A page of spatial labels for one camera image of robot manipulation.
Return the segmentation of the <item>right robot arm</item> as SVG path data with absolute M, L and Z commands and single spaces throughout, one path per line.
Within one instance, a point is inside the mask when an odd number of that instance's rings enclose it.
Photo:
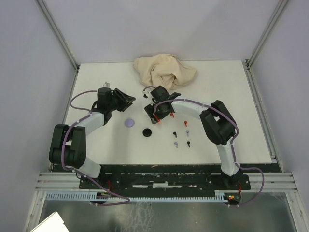
M 171 113 L 181 113 L 200 120 L 207 138 L 217 147 L 221 161 L 222 185 L 233 189 L 239 184 L 242 172 L 236 161 L 233 145 L 239 129 L 222 101 L 206 104 L 185 98 L 177 92 L 169 94 L 162 86 L 145 87 L 142 92 L 143 97 L 150 102 L 144 110 L 153 124 Z

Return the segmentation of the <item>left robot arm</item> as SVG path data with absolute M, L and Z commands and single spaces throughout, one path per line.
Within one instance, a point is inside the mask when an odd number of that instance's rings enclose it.
M 119 89 L 102 87 L 94 91 L 97 100 L 86 109 L 87 115 L 72 124 L 57 124 L 54 128 L 49 151 L 49 161 L 62 166 L 65 171 L 75 171 L 90 177 L 95 188 L 103 188 L 106 175 L 101 173 L 101 165 L 92 161 L 86 153 L 86 137 L 104 126 L 112 117 L 113 111 L 124 112 L 136 100 Z

